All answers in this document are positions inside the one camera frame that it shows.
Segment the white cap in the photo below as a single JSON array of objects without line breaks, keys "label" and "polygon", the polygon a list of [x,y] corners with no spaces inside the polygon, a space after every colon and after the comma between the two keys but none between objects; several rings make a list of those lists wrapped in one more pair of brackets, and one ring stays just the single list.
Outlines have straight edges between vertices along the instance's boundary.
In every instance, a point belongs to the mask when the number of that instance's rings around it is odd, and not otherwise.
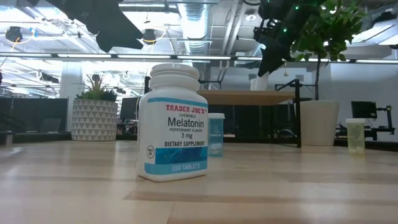
[{"label": "white cap", "polygon": [[195,80],[199,79],[199,70],[198,69],[196,69],[192,66],[184,65],[184,64],[180,64],[180,63],[163,63],[160,65],[155,65],[150,70],[150,76],[152,78],[154,78],[157,75],[157,73],[164,73],[164,72],[172,73],[173,71],[176,71],[176,72],[184,71],[184,72],[187,72],[189,74],[189,76],[191,76]]},{"label": "white cap", "polygon": [[223,113],[209,113],[209,119],[225,119]]},{"label": "white cap", "polygon": [[346,123],[365,123],[365,119],[364,118],[348,118],[346,119]]}]

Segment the melatonin bottle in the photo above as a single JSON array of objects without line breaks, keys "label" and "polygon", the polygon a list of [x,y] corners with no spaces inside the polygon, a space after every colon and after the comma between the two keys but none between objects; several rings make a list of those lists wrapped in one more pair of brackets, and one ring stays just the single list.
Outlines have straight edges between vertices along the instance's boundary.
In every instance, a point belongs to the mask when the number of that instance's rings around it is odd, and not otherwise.
[{"label": "melatonin bottle", "polygon": [[197,69],[178,63],[150,71],[152,91],[139,102],[137,173],[163,182],[205,175],[208,103]]}]

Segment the wooden tabletop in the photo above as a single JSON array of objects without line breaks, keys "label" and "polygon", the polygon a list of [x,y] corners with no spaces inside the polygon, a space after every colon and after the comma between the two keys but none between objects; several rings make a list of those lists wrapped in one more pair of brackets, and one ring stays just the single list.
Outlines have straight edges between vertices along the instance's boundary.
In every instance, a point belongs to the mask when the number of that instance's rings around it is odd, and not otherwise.
[{"label": "wooden tabletop", "polygon": [[199,90],[210,105],[273,106],[294,98],[290,91]]}]

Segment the black cable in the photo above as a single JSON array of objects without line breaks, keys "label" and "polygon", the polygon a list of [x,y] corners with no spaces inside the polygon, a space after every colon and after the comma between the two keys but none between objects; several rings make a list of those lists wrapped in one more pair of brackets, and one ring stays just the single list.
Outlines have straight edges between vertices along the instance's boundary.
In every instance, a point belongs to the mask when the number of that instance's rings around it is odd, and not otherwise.
[{"label": "black cable", "polygon": [[243,2],[245,4],[247,4],[248,6],[259,6],[261,4],[261,2],[259,2],[259,3],[250,3],[250,2],[247,2],[246,0],[243,0]]}]

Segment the ceiling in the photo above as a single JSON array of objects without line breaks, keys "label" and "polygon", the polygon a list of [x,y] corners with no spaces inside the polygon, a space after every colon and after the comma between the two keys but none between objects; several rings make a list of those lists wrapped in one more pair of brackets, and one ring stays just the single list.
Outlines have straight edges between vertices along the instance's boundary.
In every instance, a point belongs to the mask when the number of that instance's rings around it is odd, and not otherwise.
[{"label": "ceiling", "polygon": [[[234,0],[205,0],[210,8],[210,33],[206,41],[210,43],[210,55],[220,55],[223,45],[227,43],[227,49],[231,43],[231,55],[237,53],[245,55],[253,53],[258,44],[252,39],[252,30],[261,22],[257,15],[256,6],[246,6],[242,10],[240,1]],[[79,54],[104,54],[98,47],[95,36],[89,33],[84,24],[79,21],[71,21],[68,17],[45,1],[39,2],[37,7],[29,7],[24,0],[5,0],[0,4],[0,52],[42,52],[42,53],[79,53]],[[175,7],[175,2],[169,1],[170,7]],[[393,1],[371,0],[368,1],[370,9],[385,6]],[[165,54],[183,55],[185,53],[185,41],[183,38],[182,22],[177,13],[154,12],[163,7],[163,1],[124,1],[120,4],[125,15],[140,30],[155,29],[158,41],[155,45],[146,45],[142,50],[114,47],[111,54]],[[247,21],[245,13],[248,9],[255,9],[256,19]],[[232,20],[233,26],[230,36],[228,22]],[[5,38],[10,26],[21,27],[23,40],[20,44],[14,44]],[[377,42],[362,43],[351,46],[347,52],[348,58],[384,58],[391,54],[388,46],[380,46]],[[49,85],[37,78],[37,71],[60,79],[63,63],[59,60],[24,60],[22,58],[2,58],[4,64],[1,67],[3,74],[2,85]],[[148,74],[150,68],[160,62],[110,62],[110,61],[85,61],[83,70],[87,74],[107,74],[106,83],[111,86],[120,86],[127,89],[125,95],[139,95],[142,93],[143,76]],[[8,88],[14,93],[28,95],[45,95],[56,97],[59,85],[51,88]]]}]

